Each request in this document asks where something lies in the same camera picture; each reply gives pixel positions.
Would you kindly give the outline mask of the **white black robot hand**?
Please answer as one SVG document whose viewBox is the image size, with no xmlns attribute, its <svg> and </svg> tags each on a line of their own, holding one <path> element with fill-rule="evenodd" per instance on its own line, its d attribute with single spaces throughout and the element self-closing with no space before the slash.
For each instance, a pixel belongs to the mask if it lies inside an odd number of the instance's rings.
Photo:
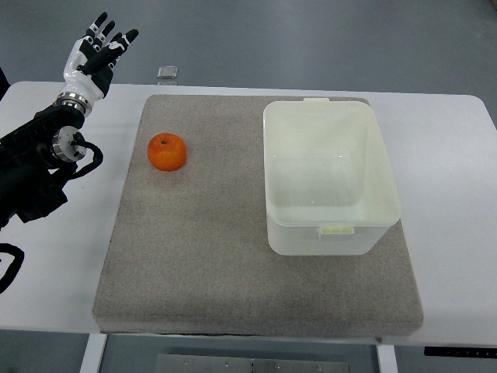
<svg viewBox="0 0 497 373">
<path fill-rule="evenodd" d="M 72 106 L 88 116 L 109 92 L 113 70 L 139 32 L 112 34 L 115 22 L 100 14 L 76 40 L 64 67 L 64 85 L 57 94 L 57 104 Z"/>
</svg>

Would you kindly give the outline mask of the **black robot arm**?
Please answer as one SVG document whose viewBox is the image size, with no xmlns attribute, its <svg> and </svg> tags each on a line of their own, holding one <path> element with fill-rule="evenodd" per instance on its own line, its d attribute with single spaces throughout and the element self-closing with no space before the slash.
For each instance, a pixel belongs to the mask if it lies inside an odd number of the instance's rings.
<svg viewBox="0 0 497 373">
<path fill-rule="evenodd" d="M 103 162 L 80 132 L 89 106 L 61 99 L 1 138 L 1 226 L 45 218 L 68 201 L 65 185 Z"/>
</svg>

